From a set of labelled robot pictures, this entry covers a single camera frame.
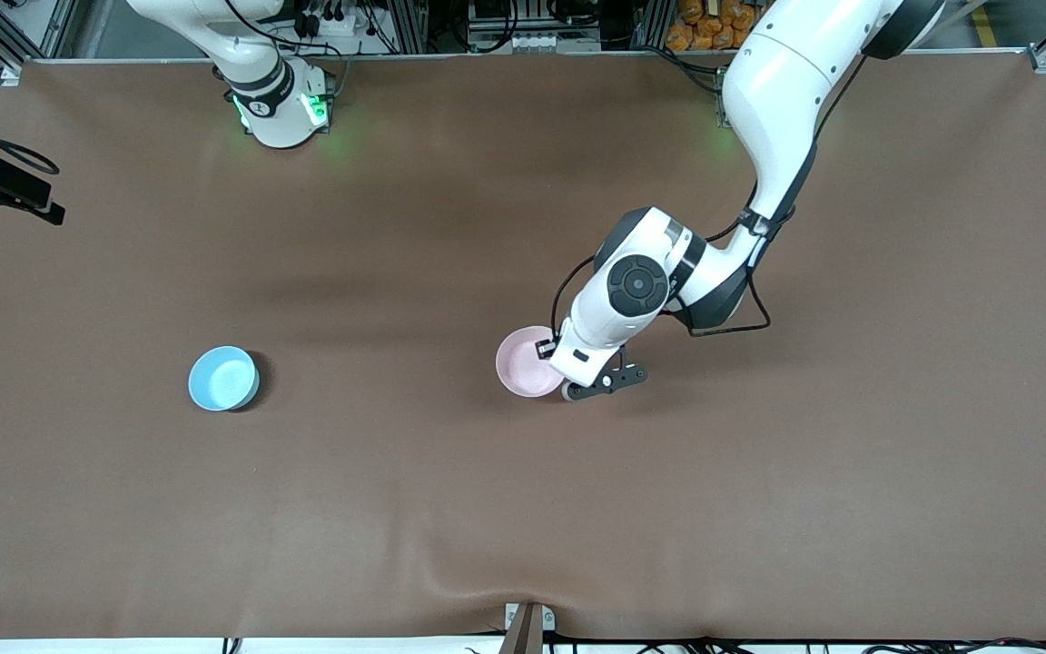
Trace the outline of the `light blue plastic bowl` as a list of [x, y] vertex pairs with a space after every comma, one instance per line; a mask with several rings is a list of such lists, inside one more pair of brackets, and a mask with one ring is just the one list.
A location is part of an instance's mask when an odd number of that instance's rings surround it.
[[262, 385], [256, 361], [245, 349], [220, 346], [204, 352], [187, 378], [187, 391], [201, 410], [232, 412], [248, 406]]

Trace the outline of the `brown table cover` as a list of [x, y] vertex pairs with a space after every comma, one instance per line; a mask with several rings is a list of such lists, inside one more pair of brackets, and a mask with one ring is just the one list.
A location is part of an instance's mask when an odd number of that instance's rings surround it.
[[[354, 64], [328, 135], [238, 129], [203, 64], [30, 64], [0, 135], [0, 639], [1046, 640], [1046, 77], [869, 62], [758, 270], [774, 323], [628, 345], [567, 402], [495, 352], [655, 204], [753, 173], [652, 57]], [[188, 373], [247, 351], [248, 406]]]

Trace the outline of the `pink plastic bowl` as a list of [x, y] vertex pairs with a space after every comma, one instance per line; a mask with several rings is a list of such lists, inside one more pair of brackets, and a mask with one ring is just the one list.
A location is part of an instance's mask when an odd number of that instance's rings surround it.
[[495, 369], [502, 385], [523, 398], [539, 398], [555, 392], [565, 378], [540, 359], [537, 343], [552, 338], [549, 326], [524, 326], [515, 330], [499, 344]]

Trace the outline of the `metal table edge bracket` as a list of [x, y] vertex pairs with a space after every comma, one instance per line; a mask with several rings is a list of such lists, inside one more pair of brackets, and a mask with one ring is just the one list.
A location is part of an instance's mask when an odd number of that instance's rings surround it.
[[555, 611], [547, 605], [527, 601], [505, 608], [505, 637], [498, 654], [547, 654], [545, 634], [555, 633]]

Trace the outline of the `white terminal block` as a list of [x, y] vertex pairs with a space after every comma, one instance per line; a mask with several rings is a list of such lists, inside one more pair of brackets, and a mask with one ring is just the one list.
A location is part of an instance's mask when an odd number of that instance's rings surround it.
[[598, 33], [523, 32], [510, 41], [511, 54], [569, 54], [601, 51]]

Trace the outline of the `orange packets pile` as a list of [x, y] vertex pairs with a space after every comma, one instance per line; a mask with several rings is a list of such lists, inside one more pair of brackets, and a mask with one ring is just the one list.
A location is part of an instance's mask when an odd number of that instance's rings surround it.
[[775, 0], [676, 0], [664, 48], [669, 51], [735, 50]]

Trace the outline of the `white power strip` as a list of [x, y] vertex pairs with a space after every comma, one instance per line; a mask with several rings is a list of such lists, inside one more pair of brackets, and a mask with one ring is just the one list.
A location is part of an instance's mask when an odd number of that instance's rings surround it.
[[287, 0], [294, 15], [294, 32], [301, 40], [314, 37], [353, 37], [377, 33], [376, 18], [369, 9], [346, 0]]

